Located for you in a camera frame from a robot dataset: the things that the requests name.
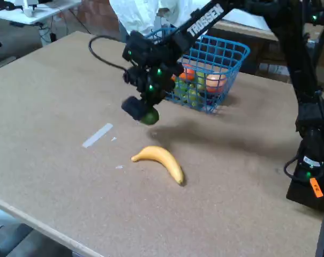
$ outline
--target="black robotic arm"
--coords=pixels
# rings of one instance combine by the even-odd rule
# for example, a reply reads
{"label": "black robotic arm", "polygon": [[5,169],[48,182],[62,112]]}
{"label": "black robotic arm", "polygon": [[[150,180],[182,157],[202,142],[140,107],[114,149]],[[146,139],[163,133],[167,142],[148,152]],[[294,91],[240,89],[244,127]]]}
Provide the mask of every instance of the black robotic arm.
{"label": "black robotic arm", "polygon": [[[265,18],[285,54],[297,97],[296,130],[303,139],[296,156],[284,167],[285,174],[292,178],[287,198],[324,211],[324,196],[315,196],[310,186],[310,179],[314,178],[324,191],[324,99],[306,49],[299,0],[212,0],[158,43],[133,31],[123,52],[133,66],[125,72],[124,80],[137,87],[141,99],[131,96],[122,108],[136,120],[154,110],[166,92],[174,89],[173,74],[179,76],[183,72],[178,62],[182,54],[234,8]],[[292,162],[297,162],[293,175],[287,171]]]}

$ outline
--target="basket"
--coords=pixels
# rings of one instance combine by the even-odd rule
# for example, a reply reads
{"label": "basket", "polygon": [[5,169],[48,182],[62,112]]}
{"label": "basket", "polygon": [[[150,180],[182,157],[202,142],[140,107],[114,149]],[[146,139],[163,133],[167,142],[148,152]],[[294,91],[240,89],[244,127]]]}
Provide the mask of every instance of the basket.
{"label": "basket", "polygon": [[[147,35],[155,42],[161,41],[174,28],[161,28]],[[192,109],[212,113],[225,99],[244,59],[248,46],[202,35],[185,53],[180,62],[185,72],[173,77],[175,89],[166,99]]]}

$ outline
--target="orange label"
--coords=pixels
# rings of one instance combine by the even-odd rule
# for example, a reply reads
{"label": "orange label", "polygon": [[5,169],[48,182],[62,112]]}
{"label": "orange label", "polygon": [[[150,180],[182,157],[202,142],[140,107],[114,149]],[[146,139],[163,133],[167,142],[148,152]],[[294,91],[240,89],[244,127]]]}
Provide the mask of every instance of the orange label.
{"label": "orange label", "polygon": [[320,186],[319,186],[317,180],[316,180],[315,178],[311,178],[311,179],[310,179],[310,182],[311,182],[311,185],[312,185],[313,191],[314,191],[314,193],[315,193],[315,196],[316,196],[317,198],[322,197],[322,196],[323,196],[323,193],[322,193],[322,191],[321,191],[321,188],[320,188]]}

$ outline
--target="tabletop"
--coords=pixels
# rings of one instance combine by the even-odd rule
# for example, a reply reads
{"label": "tabletop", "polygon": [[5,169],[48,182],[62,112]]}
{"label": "tabletop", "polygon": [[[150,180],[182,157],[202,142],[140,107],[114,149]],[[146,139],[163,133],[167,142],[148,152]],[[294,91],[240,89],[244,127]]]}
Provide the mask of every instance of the tabletop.
{"label": "tabletop", "polygon": [[[238,24],[235,22],[230,22],[226,20],[221,20],[217,22],[213,28],[222,29],[224,31],[231,31],[239,34],[245,34],[249,36],[259,37],[262,39],[268,39],[272,41],[278,41],[277,37],[274,35],[272,31],[267,31],[264,29],[253,28],[249,26],[245,26],[242,24]],[[310,34],[310,40],[317,42],[323,31],[324,27],[321,25],[313,26],[312,24],[305,24],[305,32]]]}
{"label": "tabletop", "polygon": [[33,17],[26,16],[21,9],[15,9],[13,11],[2,10],[0,11],[0,19],[31,25],[54,16],[63,10],[80,5],[81,3],[81,0],[55,0],[50,3],[39,4],[33,11]]}
{"label": "tabletop", "polygon": [[[163,101],[145,126],[120,108],[136,91],[90,38],[0,68],[0,209],[84,256],[315,255],[321,214],[285,198],[300,142],[291,85],[240,73],[214,115]],[[123,48],[94,42],[128,67]],[[131,162],[148,145],[175,156],[183,187],[159,163]]]}

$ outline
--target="banana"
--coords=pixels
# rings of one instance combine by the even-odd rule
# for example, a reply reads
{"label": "banana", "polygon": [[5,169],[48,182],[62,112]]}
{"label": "banana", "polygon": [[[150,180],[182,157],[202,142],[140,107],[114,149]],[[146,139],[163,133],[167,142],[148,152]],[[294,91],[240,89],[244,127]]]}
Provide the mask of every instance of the banana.
{"label": "banana", "polygon": [[142,159],[154,160],[163,164],[170,172],[176,182],[181,185],[184,180],[184,175],[181,167],[176,159],[167,150],[159,146],[147,146],[139,154],[131,158],[131,161],[136,162]]}

